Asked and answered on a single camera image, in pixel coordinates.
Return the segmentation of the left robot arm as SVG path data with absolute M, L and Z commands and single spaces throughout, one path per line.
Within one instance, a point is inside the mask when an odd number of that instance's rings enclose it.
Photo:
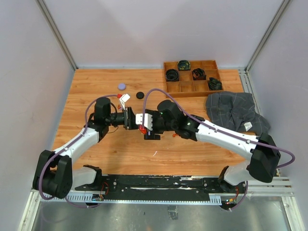
M 87 185 L 96 191 L 103 185 L 99 167 L 84 165 L 73 170 L 73 164 L 92 146 L 98 144 L 109 132 L 109 127 L 123 126 L 135 130 L 135 115 L 131 107 L 114 111 L 115 105 L 108 96 L 94 100 L 93 113 L 85 113 L 85 126 L 72 140 L 53 151 L 44 150 L 38 159 L 33 188 L 41 197 L 63 199 L 71 190 Z

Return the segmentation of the orange earbud case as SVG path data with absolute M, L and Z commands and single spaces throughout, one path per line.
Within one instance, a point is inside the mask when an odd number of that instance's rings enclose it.
M 139 127 L 139 130 L 142 134 L 146 134 L 147 133 L 147 128 L 145 127 Z

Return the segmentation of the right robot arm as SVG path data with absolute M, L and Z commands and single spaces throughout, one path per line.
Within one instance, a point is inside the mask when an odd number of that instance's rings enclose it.
M 147 130 L 145 139 L 159 139 L 165 131 L 173 131 L 183 139 L 208 142 L 243 157 L 243 162 L 224 167 L 218 177 L 218 187 L 226 193 L 247 180 L 271 183 L 281 158 L 269 134 L 246 135 L 222 128 L 202 117 L 185 114 L 170 100 L 162 101 L 156 111 L 146 109 L 136 119 Z

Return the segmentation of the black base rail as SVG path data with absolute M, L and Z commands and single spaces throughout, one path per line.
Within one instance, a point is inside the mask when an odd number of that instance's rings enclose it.
M 128 201 L 154 203 L 206 203 L 211 193 L 230 193 L 238 196 L 246 190 L 245 183 L 236 186 L 224 183 L 218 177 L 106 175 L 92 201 Z

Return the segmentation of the wooden compartment tray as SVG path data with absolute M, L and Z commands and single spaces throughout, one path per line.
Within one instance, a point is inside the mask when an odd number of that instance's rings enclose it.
M 224 91 L 215 60 L 164 62 L 164 88 L 172 97 L 201 97 Z

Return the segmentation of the black earbud case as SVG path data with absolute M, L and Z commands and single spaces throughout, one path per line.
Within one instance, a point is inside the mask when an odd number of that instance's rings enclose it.
M 141 99 L 144 98 L 144 96 L 145 96 L 145 94 L 144 94 L 143 92 L 141 92 L 141 91 L 139 91 L 139 92 L 136 93 L 136 98 L 137 98 L 137 99 L 140 99 L 140 100 L 141 100 Z

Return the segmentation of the lilac earbud case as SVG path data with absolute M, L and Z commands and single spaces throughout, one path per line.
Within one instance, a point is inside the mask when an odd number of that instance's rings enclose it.
M 125 90 L 125 89 L 126 89 L 126 84 L 120 83 L 120 84 L 118 84 L 117 88 L 118 88 L 119 90 Z

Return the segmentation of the grey checked cloth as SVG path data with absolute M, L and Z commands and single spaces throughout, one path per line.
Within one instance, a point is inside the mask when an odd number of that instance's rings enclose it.
M 270 124 L 255 110 L 250 93 L 223 91 L 210 94 L 205 102 L 210 121 L 236 132 L 268 133 Z

